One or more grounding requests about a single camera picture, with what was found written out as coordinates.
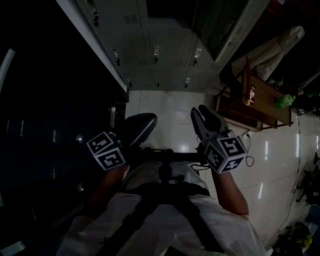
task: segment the forearm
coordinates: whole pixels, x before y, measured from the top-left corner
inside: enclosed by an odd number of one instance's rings
[[[249,214],[247,201],[237,187],[231,173],[217,174],[214,170],[211,172],[219,204],[231,213]]]
[[[109,201],[119,191],[127,165],[108,170],[102,181],[84,203],[81,215],[98,218],[107,210]]]

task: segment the metal locker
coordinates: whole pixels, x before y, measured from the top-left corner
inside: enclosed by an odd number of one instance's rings
[[[100,33],[99,40],[129,88],[155,89],[150,56],[141,28]]]
[[[192,31],[180,27],[151,27],[149,34],[157,89],[176,91],[185,72]]]
[[[209,88],[220,88],[220,65],[214,62],[199,39],[191,52],[192,56],[181,89],[189,92],[205,92]]]
[[[94,31],[141,28],[136,0],[76,0]]]

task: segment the green object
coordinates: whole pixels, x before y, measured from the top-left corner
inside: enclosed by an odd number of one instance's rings
[[[275,103],[276,108],[277,109],[283,109],[285,107],[289,107],[295,101],[295,99],[296,99],[296,96],[292,96],[290,94],[286,94],[283,97],[278,98],[276,100],[276,103]]]

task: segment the white tiled floor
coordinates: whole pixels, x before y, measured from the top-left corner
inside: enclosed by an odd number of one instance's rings
[[[129,97],[126,117],[138,113],[155,113],[158,117],[157,126],[143,146],[196,152],[199,143],[190,112],[200,104],[207,105],[208,98],[204,94],[131,91]],[[300,192],[293,194],[293,190],[306,163],[314,168],[314,155],[319,149],[320,119],[306,115],[298,117],[293,112],[292,120],[294,124],[291,127],[255,132],[251,136],[249,151],[249,155],[254,157],[254,165],[247,167],[243,161],[232,173],[247,200],[252,223],[266,246],[277,240],[278,229],[286,219],[292,199],[290,214],[283,227],[303,220],[309,211],[304,200],[296,203]],[[247,132],[232,124],[229,128],[237,135]],[[248,147],[249,140],[244,140],[244,144]],[[207,183],[210,194],[217,198],[211,171],[203,171],[200,176]]]

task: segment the person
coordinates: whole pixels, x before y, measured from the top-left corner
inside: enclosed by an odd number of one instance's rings
[[[73,220],[58,256],[266,254],[230,172],[211,171],[217,202],[188,165],[172,164],[165,182],[161,164],[144,163],[125,175],[128,169],[123,165],[105,173],[81,215]],[[163,183],[171,189],[157,190]]]

